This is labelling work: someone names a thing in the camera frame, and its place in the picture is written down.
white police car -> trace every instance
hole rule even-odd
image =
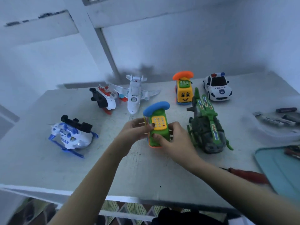
[[[228,86],[224,72],[213,73],[203,80],[203,87],[207,91],[207,97],[213,101],[229,100],[232,89]]]

white table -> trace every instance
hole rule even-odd
[[[253,153],[268,145],[257,141],[241,122],[245,106],[256,98],[268,101],[299,94],[271,73],[228,76],[227,80],[233,89],[233,98],[213,105],[234,151],[226,148],[219,154],[207,155],[202,151],[199,154],[216,166],[259,172]],[[198,86],[200,92],[204,92],[202,81],[192,80],[193,87]],[[92,94],[88,88],[46,91],[0,142],[0,188],[64,203],[123,125],[129,119],[142,117],[143,110],[150,104],[168,101],[168,122],[179,121],[186,128],[193,113],[186,111],[189,106],[175,103],[174,87],[175,82],[143,84],[144,89],[161,92],[149,101],[142,101],[135,115],[129,114],[125,102],[121,102],[112,115],[105,114],[90,100]],[[99,134],[99,139],[88,147],[85,159],[63,152],[48,140],[50,126],[59,122],[63,114],[92,124],[92,131]],[[149,148],[146,140],[135,143],[120,163],[107,200],[232,208],[202,180],[159,150]]]

sticker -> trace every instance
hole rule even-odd
[[[218,137],[218,132],[216,130],[216,126],[214,124],[212,124],[212,131],[214,133],[214,138],[215,140],[219,140],[219,137]]]

